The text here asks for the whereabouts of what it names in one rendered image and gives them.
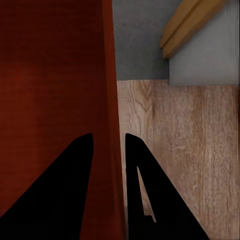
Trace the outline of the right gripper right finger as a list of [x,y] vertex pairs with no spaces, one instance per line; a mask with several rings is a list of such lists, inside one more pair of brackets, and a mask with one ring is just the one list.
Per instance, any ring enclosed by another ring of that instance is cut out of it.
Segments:
[[[145,142],[125,134],[129,240],[210,240]],[[145,220],[139,168],[156,222]]]

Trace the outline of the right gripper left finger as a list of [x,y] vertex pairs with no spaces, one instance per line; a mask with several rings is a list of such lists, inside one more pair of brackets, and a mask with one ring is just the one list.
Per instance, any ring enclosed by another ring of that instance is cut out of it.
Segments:
[[76,138],[0,218],[0,240],[79,240],[93,134]]

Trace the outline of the storage box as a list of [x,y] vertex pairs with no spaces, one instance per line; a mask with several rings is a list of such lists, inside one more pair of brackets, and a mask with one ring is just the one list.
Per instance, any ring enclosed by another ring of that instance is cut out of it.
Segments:
[[0,0],[0,218],[89,133],[79,240],[126,240],[112,0]]

